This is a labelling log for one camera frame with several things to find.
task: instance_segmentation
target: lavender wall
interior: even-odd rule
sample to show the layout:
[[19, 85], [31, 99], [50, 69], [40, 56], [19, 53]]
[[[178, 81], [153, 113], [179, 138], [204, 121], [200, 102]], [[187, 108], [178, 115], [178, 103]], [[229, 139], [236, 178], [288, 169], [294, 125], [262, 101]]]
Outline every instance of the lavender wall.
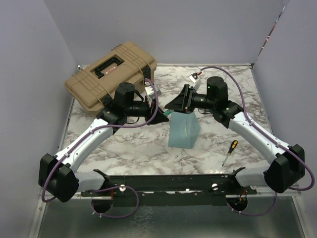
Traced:
[[127, 40], [160, 63], [253, 63], [284, 1], [44, 2], [76, 62], [90, 64]]
[[27, 237], [39, 161], [57, 151], [76, 64], [42, 0], [1, 1], [0, 237]]
[[[317, 175], [317, 9], [316, 0], [291, 0], [254, 67], [255, 79], [276, 136], [305, 149]], [[308, 173], [300, 182], [307, 186]], [[317, 186], [303, 192], [307, 213], [317, 224]]]

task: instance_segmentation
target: black mounting bar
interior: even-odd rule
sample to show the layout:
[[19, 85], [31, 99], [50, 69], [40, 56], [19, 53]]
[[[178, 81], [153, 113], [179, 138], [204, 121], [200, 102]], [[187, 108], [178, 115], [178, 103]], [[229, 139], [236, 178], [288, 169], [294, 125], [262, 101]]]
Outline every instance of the black mounting bar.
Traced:
[[[125, 185], [134, 188], [139, 195], [140, 206], [186, 206], [214, 205], [225, 206], [226, 195], [240, 195], [246, 189], [248, 194], [256, 194], [250, 187], [244, 188], [236, 181], [237, 172], [217, 175], [158, 175], [158, 176], [107, 176], [95, 170], [105, 178], [101, 189]], [[111, 192], [82, 192], [83, 197], [92, 197], [97, 212], [105, 212], [112, 203], [110, 199], [94, 199], [94, 197], [110, 197]], [[135, 206], [135, 194], [126, 189], [113, 191], [113, 206]]]

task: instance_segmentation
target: marble surface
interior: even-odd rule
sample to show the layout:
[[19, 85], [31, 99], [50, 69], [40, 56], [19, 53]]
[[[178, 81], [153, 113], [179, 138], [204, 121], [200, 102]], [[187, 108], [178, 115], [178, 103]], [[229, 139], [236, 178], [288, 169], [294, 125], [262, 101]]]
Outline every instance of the marble surface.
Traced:
[[[247, 111], [265, 129], [269, 126], [264, 114], [254, 79], [248, 66], [224, 67], [237, 79], [244, 93]], [[155, 71], [155, 83], [162, 95], [159, 105], [164, 108], [186, 83], [193, 84], [188, 76], [198, 67], [159, 66]], [[233, 81], [222, 71], [208, 69], [201, 75], [199, 93], [206, 93], [206, 79], [221, 76], [228, 84], [229, 99], [241, 105], [241, 98]], [[262, 155], [244, 138], [216, 122], [211, 115], [195, 111], [201, 131], [193, 149], [168, 147], [169, 123], [120, 129], [115, 136], [104, 141], [85, 160], [79, 172], [99, 169], [108, 175], [180, 175], [213, 174], [232, 172], [245, 166], [256, 168], [268, 165]], [[75, 101], [69, 122], [64, 147], [74, 141], [93, 121]], [[222, 167], [222, 162], [231, 142], [237, 139], [238, 146]]]

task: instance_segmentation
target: light blue container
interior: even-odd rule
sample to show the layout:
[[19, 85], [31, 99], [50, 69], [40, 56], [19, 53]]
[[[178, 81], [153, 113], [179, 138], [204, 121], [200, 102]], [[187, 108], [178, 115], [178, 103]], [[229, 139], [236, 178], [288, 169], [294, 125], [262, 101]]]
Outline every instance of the light blue container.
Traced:
[[169, 147], [191, 149], [194, 147], [200, 131], [195, 113], [172, 112], [169, 128]]

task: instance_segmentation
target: robotic arm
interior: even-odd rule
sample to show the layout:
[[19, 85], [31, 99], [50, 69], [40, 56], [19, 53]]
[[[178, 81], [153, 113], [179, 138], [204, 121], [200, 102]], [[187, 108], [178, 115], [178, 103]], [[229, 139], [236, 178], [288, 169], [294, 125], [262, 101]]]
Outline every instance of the robotic arm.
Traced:
[[221, 77], [210, 77], [207, 80], [206, 95], [198, 94], [196, 89], [196, 86], [184, 85], [181, 93], [165, 108], [187, 114], [195, 108], [209, 109], [217, 122], [244, 137], [265, 157], [269, 166], [243, 168], [236, 174], [235, 178], [242, 187], [269, 186], [282, 193], [305, 175], [305, 167], [281, 147], [289, 148], [304, 162], [303, 148], [299, 145], [290, 146], [254, 122], [243, 112], [243, 108], [228, 99], [228, 87]]
[[[149, 80], [147, 81], [152, 89], [147, 89], [148, 95], [145, 100], [133, 84], [121, 83], [115, 91], [114, 99], [110, 96], [104, 99], [105, 108], [82, 135], [54, 156], [46, 154], [42, 157], [39, 185], [44, 190], [50, 192], [60, 201], [66, 202], [76, 192], [101, 188], [106, 176], [99, 170], [77, 173], [79, 166], [88, 155], [104, 140], [116, 133], [119, 128], [142, 126], [124, 126], [127, 117], [144, 117], [146, 120], [144, 124], [168, 121], [153, 97], [157, 93], [154, 85]], [[141, 98], [141, 101], [134, 100], [135, 94]]]

